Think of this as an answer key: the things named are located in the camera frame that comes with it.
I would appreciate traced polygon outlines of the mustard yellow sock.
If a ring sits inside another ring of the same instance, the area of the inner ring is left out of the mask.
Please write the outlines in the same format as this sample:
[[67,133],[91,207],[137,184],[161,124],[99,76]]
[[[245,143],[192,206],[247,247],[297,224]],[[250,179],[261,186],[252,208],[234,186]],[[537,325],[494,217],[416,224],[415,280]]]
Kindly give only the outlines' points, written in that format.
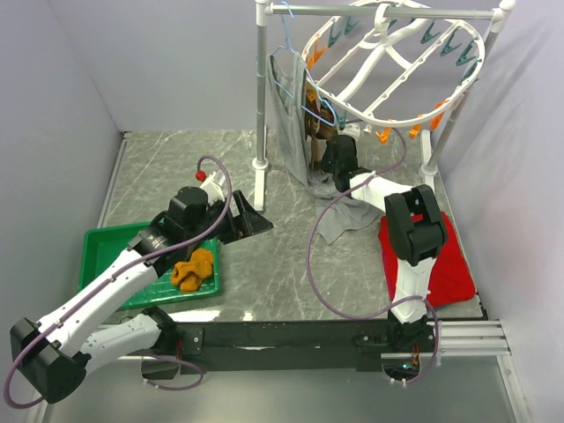
[[191,293],[198,291],[203,281],[213,274],[213,265],[208,262],[180,263],[177,273],[181,291]]
[[205,279],[213,274],[214,256],[210,250],[195,249],[190,259],[174,265],[170,276],[171,284],[179,286],[182,292],[197,291]]

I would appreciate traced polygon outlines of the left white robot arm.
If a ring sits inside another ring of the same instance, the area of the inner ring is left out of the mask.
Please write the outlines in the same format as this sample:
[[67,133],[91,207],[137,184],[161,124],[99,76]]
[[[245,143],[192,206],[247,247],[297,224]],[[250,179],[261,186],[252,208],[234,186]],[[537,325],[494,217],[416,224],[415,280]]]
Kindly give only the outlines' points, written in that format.
[[210,199],[204,189],[180,189],[167,210],[130,240],[83,291],[38,322],[23,318],[12,326],[9,372],[20,372],[42,400],[54,404],[116,358],[137,351],[174,352],[179,343],[177,323],[156,306],[111,329],[98,328],[200,241],[228,244],[272,228],[239,190]]

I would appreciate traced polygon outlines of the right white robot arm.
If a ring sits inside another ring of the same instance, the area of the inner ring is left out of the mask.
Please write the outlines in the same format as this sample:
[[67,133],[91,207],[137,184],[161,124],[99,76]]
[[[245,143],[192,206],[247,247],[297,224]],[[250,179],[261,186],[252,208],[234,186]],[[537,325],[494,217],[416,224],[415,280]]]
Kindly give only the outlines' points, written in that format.
[[361,167],[356,141],[349,135],[327,141],[320,168],[331,174],[343,197],[372,206],[386,218],[397,260],[395,292],[388,312],[388,344],[405,352],[419,341],[433,339],[427,325],[426,299],[432,270],[448,240],[434,190],[426,184],[411,187],[392,182]]

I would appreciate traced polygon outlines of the white clip sock hanger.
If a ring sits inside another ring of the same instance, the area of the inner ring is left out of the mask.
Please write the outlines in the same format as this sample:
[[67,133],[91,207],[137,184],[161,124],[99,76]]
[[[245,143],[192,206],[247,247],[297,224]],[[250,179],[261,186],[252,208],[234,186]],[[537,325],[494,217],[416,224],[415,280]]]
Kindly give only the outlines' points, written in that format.
[[[368,30],[372,29],[374,24],[373,18],[369,16],[352,18],[350,21],[355,25],[354,29],[350,33],[344,33],[340,35],[339,39],[329,46],[329,48],[319,59],[319,61],[313,66],[313,68],[311,70],[308,70],[309,76],[312,76],[314,79],[320,79],[330,69],[332,64],[336,63],[341,57],[343,57],[350,48],[352,48],[357,42],[360,41],[362,36]],[[465,66],[457,65],[456,60],[460,56],[462,50],[470,43],[470,41],[471,38],[468,33],[461,31],[454,36],[453,41],[451,42],[452,45],[456,46],[456,50],[454,52],[448,55],[444,55],[440,50],[435,50],[435,52],[430,57],[428,57],[427,61],[408,78],[407,82],[402,84],[393,94],[391,94],[390,99],[385,101],[384,104],[376,110],[376,117],[381,119],[392,118],[403,120],[413,118],[416,115],[426,113],[431,109],[437,107],[439,105],[439,102],[448,97],[452,93],[453,89],[456,88],[456,86],[461,82],[467,68]],[[437,94],[432,95],[430,102],[427,103],[424,107],[419,108],[416,112],[406,111],[399,114],[392,113],[387,104],[393,99],[394,94],[406,93],[406,85],[409,80],[413,79],[415,81],[420,81],[422,79],[423,68],[433,60],[442,58],[454,60],[455,68],[461,70],[464,73],[460,80],[457,83],[448,82],[445,88],[440,89]],[[368,77],[367,82],[359,89],[357,93],[353,95],[350,100],[351,104],[359,110],[364,109],[372,102],[372,100],[380,95],[389,84],[391,84],[396,78],[398,78],[401,73],[402,69],[389,57],[385,56],[375,66],[373,73]],[[347,114],[340,108],[336,109],[335,112],[338,115],[346,114],[349,117],[354,117]],[[438,127],[442,123],[442,119],[446,114],[447,113],[443,114]],[[383,128],[381,127],[371,127],[383,130]],[[423,124],[421,128],[423,127],[428,127],[430,130],[432,130],[428,123]]]

